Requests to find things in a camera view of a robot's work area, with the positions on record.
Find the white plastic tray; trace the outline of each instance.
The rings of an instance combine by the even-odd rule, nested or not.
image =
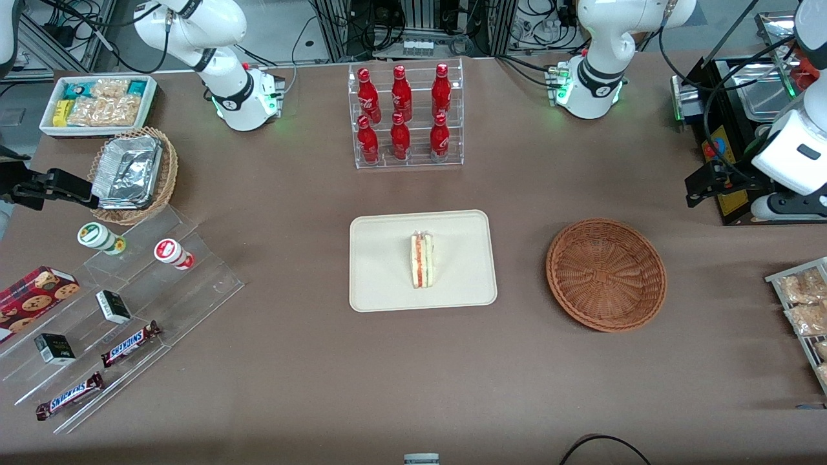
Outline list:
[[[58,101],[63,98],[67,85],[87,83],[101,78],[146,81],[146,88],[144,89],[144,94],[141,96],[141,106],[138,107],[138,115],[135,117],[135,124],[131,126],[106,127],[55,127],[52,125],[52,117],[55,115],[55,107],[57,106]],[[49,103],[46,105],[46,110],[43,112],[43,117],[41,118],[41,131],[52,137],[99,137],[113,136],[132,129],[140,129],[144,127],[146,117],[149,116],[152,100],[155,97],[156,88],[157,83],[155,80],[152,79],[151,76],[142,74],[102,74],[94,76],[73,76],[69,78],[60,78],[55,83],[55,88],[52,89],[52,95],[49,97]]]
[[[414,289],[410,237],[433,235],[437,277]],[[488,305],[497,298],[488,216],[480,210],[359,217],[351,223],[351,307],[357,312]]]

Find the cookie box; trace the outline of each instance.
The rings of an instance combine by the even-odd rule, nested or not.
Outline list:
[[[0,343],[68,299],[80,286],[74,276],[41,266],[0,291]]]

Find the brown tabletop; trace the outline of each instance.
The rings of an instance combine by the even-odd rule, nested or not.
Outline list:
[[[215,116],[196,74],[158,74],[150,124],[179,154],[172,204],[247,286],[72,434],[0,391],[0,462],[557,463],[606,433],[654,463],[824,463],[827,412],[794,410],[824,397],[763,282],[825,255],[824,229],[722,227],[713,201],[686,207],[700,151],[674,128],[656,54],[635,58],[597,121],[550,108],[497,61],[464,64],[466,164],[431,172],[356,171],[344,65],[302,68],[287,116],[249,133]],[[85,174],[100,145],[43,137],[34,167]],[[458,209],[490,218],[496,302],[350,308],[351,220]],[[638,331],[585,328],[548,289],[549,243],[588,217],[634,226],[666,265],[666,303]],[[15,209],[0,285],[80,266],[89,219],[67,203]],[[571,463],[635,463],[584,448]]]

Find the red bottle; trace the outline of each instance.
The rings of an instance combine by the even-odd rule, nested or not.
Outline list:
[[[448,113],[451,109],[451,82],[448,81],[448,65],[440,63],[437,65],[437,78],[431,87],[431,113],[437,117],[439,112]]]
[[[390,139],[394,143],[394,156],[397,160],[408,159],[411,148],[411,132],[405,125],[402,113],[394,113],[394,126],[390,129]]]
[[[433,119],[431,128],[431,160],[436,162],[445,161],[448,157],[448,138],[451,133],[445,126],[445,113],[439,113]]]
[[[356,121],[359,124],[356,138],[359,140],[362,158],[368,165],[375,165],[379,163],[379,139],[376,138],[376,132],[370,127],[370,120],[367,116],[360,115]]]
[[[370,81],[370,71],[360,68],[356,75],[359,77],[359,106],[371,122],[378,124],[382,121],[382,111],[379,110],[379,93]]]
[[[405,121],[414,117],[414,101],[411,96],[411,84],[405,78],[405,67],[394,66],[394,87],[390,90],[394,98],[394,111],[402,113]]]

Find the wicker basket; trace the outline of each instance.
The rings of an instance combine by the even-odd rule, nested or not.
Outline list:
[[[557,234],[546,255],[546,277],[572,318],[609,333],[651,321],[667,293],[655,247],[629,226],[604,218],[571,224]]]
[[[138,137],[138,136],[153,136],[157,137],[164,143],[164,154],[161,157],[160,168],[158,169],[158,181],[155,185],[155,200],[147,209],[143,210],[92,210],[95,218],[109,222],[122,224],[123,226],[132,226],[137,224],[142,219],[157,215],[165,205],[170,202],[172,191],[175,189],[175,176],[178,174],[178,155],[175,153],[175,147],[170,143],[167,136],[153,127],[142,127],[135,131],[124,132],[118,134],[115,138]],[[101,155],[103,154],[103,147],[95,156],[95,161],[92,163],[92,169],[89,171],[87,179],[93,181],[95,173],[98,172],[98,163],[100,163]]]

